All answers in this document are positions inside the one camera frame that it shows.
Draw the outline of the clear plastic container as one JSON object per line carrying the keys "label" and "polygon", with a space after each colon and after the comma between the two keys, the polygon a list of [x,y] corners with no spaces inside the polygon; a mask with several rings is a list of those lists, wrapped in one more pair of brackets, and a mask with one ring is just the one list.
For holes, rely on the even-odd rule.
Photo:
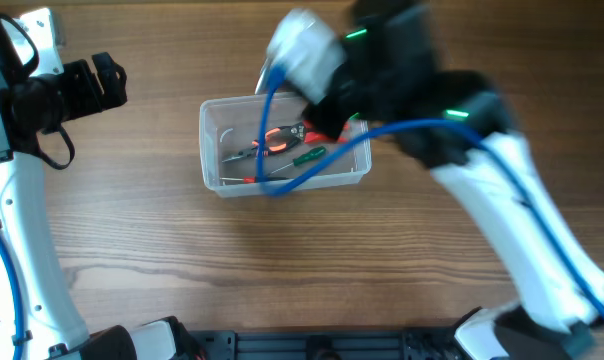
{"label": "clear plastic container", "polygon": [[[248,150],[255,150],[252,142],[258,136],[265,100],[266,95],[253,95],[207,100],[201,105],[199,142],[203,179],[206,187],[220,197],[264,194],[259,184],[245,182],[245,179],[257,176],[255,156],[242,155],[248,154]],[[294,93],[276,93],[271,102],[267,130],[301,122],[306,105],[303,98]],[[341,143],[305,144],[301,141],[285,153],[264,157],[264,174],[283,180],[270,185],[282,186],[318,165],[320,160],[327,159],[346,140],[367,131],[365,122],[350,120],[342,133],[345,140]],[[288,166],[293,159],[319,146],[327,149],[319,160],[297,167]],[[357,184],[371,168],[370,141],[365,140],[295,190]]]}

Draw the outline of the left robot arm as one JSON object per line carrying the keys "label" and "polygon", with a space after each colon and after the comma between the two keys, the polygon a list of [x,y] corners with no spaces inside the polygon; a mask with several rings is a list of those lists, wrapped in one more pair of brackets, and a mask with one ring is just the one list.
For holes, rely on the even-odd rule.
{"label": "left robot arm", "polygon": [[46,215],[42,134],[125,104],[109,54],[62,63],[47,8],[0,13],[0,359],[194,359],[205,348],[174,317],[91,333],[69,294]]}

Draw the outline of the green handled screwdriver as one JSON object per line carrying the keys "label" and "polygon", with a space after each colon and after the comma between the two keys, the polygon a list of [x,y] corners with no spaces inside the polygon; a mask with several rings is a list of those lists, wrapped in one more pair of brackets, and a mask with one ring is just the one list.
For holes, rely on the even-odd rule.
{"label": "green handled screwdriver", "polygon": [[299,167],[299,166],[301,166],[303,164],[306,164],[308,162],[312,162],[312,161],[318,160],[321,157],[323,157],[326,153],[327,153],[327,148],[324,147],[324,146],[318,146],[318,147],[312,148],[308,152],[306,152],[306,153],[304,153],[304,154],[302,154],[302,155],[294,158],[289,164],[284,165],[284,166],[282,166],[282,167],[280,167],[280,168],[278,168],[276,170],[271,171],[270,173],[268,173],[268,176],[270,176],[270,175],[272,175],[272,174],[274,174],[274,173],[276,173],[278,171],[287,169],[289,167]]}

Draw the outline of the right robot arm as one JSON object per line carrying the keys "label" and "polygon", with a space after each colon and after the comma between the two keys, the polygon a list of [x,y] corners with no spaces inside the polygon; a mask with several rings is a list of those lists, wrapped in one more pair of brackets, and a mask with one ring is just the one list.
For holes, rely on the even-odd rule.
{"label": "right robot arm", "polygon": [[376,120],[464,208],[512,278],[517,299],[454,330],[473,359],[575,359],[604,322],[604,272],[580,246],[535,168],[497,89],[473,70],[444,70],[417,1],[359,1],[338,36],[311,12],[296,19],[287,77],[306,118],[337,138],[352,116]]}

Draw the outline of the red handled cutters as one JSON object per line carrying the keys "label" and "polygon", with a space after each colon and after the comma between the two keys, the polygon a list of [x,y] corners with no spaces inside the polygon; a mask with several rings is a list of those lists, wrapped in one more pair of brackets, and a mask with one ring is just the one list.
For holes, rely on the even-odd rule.
{"label": "red handled cutters", "polygon": [[328,137],[307,121],[300,121],[293,125],[283,126],[281,133],[285,137],[292,137],[304,144],[347,142],[347,138],[344,136],[339,136],[336,139]]}

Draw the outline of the black red handled screwdriver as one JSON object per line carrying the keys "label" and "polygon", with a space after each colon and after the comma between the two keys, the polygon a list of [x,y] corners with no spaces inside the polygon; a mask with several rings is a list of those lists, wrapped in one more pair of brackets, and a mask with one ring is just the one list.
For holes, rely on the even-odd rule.
{"label": "black red handled screwdriver", "polygon": [[260,182],[284,181],[284,180],[290,180],[290,179],[287,177],[251,176],[251,177],[242,177],[242,178],[222,177],[222,178],[220,178],[220,180],[241,182],[241,183],[245,183],[245,184],[253,184],[253,183],[260,183]]}

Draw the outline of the orange black needle-nose pliers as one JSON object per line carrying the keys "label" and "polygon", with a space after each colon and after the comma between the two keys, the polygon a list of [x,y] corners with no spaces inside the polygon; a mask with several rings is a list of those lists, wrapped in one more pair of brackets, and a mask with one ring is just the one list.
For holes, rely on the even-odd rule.
{"label": "orange black needle-nose pliers", "polygon": [[[264,157],[283,154],[302,141],[303,130],[299,126],[280,126],[268,130],[264,135]],[[237,153],[222,160],[223,163],[255,158],[258,155],[259,142],[254,140],[249,148],[239,150]]]}

